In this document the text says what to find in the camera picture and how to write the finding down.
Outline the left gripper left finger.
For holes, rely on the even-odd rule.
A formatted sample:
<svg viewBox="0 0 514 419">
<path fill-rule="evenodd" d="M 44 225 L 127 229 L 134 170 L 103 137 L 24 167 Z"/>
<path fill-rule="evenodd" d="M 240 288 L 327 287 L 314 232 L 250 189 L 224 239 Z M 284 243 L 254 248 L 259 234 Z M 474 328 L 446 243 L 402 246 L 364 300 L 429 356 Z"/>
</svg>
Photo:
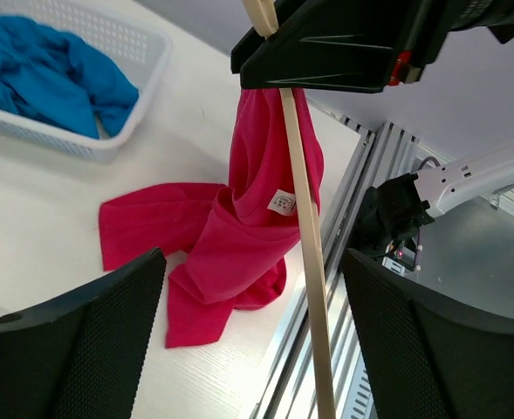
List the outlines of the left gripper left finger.
<svg viewBox="0 0 514 419">
<path fill-rule="evenodd" d="M 0 418 L 128 418 L 166 259 L 153 249 L 0 317 Z"/>
</svg>

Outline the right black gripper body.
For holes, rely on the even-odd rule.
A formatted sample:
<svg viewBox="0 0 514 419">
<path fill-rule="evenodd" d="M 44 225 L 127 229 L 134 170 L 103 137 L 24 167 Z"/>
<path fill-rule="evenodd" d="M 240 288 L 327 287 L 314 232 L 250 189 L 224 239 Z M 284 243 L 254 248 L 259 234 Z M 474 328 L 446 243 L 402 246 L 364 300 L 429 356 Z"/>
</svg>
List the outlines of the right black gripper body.
<svg viewBox="0 0 514 419">
<path fill-rule="evenodd" d="M 423 1 L 395 60 L 389 84 L 413 84 L 435 62 L 449 33 L 487 28 L 502 45 L 514 38 L 514 0 Z"/>
</svg>

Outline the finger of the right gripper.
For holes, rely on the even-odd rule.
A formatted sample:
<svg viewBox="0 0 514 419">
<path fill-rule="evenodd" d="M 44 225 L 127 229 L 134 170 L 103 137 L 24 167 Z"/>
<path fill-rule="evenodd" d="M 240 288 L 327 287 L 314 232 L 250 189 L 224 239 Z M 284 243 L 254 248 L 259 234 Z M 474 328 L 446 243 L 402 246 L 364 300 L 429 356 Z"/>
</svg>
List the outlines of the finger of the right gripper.
<svg viewBox="0 0 514 419">
<path fill-rule="evenodd" d="M 242 88 L 379 93 L 414 83 L 439 1 L 245 1 L 252 28 L 234 47 Z"/>
</svg>

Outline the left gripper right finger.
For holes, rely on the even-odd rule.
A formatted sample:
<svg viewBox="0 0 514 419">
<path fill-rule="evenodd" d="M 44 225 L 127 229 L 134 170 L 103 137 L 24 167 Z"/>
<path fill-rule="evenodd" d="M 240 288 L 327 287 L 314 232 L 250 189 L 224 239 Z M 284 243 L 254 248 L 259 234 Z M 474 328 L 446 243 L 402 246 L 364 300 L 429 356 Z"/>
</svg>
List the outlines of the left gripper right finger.
<svg viewBox="0 0 514 419">
<path fill-rule="evenodd" d="M 378 417 L 514 418 L 514 319 L 354 249 L 342 271 Z"/>
</svg>

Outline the wooden clothes hanger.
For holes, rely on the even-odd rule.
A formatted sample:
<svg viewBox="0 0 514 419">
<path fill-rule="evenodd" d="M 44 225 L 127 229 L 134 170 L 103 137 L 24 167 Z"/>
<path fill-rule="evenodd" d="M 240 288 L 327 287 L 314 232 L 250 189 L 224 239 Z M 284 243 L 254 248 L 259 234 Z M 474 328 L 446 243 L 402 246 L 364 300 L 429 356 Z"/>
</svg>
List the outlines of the wooden clothes hanger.
<svg viewBox="0 0 514 419">
<path fill-rule="evenodd" d="M 319 229 L 318 206 L 311 194 L 305 161 L 305 150 L 299 126 L 298 109 L 293 90 L 282 88 L 285 130 L 291 159 L 295 188 L 305 287 L 308 301 L 308 319 L 312 341 L 312 357 L 318 417 L 336 416 L 332 385 L 331 353 L 328 335 L 326 280 Z"/>
</svg>

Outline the pink magenta t shirt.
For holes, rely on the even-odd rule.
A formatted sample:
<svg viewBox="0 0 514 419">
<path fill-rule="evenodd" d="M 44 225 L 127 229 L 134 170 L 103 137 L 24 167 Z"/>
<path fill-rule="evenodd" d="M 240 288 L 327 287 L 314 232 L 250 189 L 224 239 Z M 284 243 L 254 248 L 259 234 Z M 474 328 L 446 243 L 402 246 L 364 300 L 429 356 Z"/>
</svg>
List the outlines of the pink magenta t shirt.
<svg viewBox="0 0 514 419">
<path fill-rule="evenodd" d="M 153 248 L 186 255 L 168 276 L 168 348 L 214 343 L 235 310 L 277 299 L 287 279 L 284 257 L 299 239 L 277 89 L 242 91 L 226 183 L 156 184 L 99 208 L 105 270 Z"/>
</svg>

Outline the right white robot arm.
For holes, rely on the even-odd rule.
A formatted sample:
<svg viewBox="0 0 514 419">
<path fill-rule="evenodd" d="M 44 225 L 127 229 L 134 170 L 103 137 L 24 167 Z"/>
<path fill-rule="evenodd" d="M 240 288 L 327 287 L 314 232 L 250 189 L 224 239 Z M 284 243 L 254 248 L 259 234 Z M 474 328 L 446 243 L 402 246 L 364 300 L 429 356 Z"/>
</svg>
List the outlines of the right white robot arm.
<svg viewBox="0 0 514 419">
<path fill-rule="evenodd" d="M 231 53 L 245 89 L 277 88 L 295 178 L 302 238 L 313 240 L 316 205 L 306 172 L 297 88 L 379 93 L 414 84 L 447 35 L 488 28 L 514 38 L 514 1 L 247 1 L 251 30 Z M 514 140 L 367 190 L 347 246 L 380 258 L 422 226 L 477 196 L 514 185 Z"/>
</svg>

